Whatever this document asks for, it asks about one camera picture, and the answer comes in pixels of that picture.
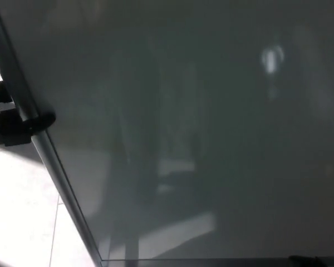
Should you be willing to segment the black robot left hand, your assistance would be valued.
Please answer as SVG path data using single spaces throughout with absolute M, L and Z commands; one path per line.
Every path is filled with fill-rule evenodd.
M 0 81 L 0 104 L 12 102 L 11 95 Z M 24 121 L 15 107 L 0 111 L 0 145 L 8 147 L 29 144 L 32 136 L 47 130 L 55 121 L 53 112 Z

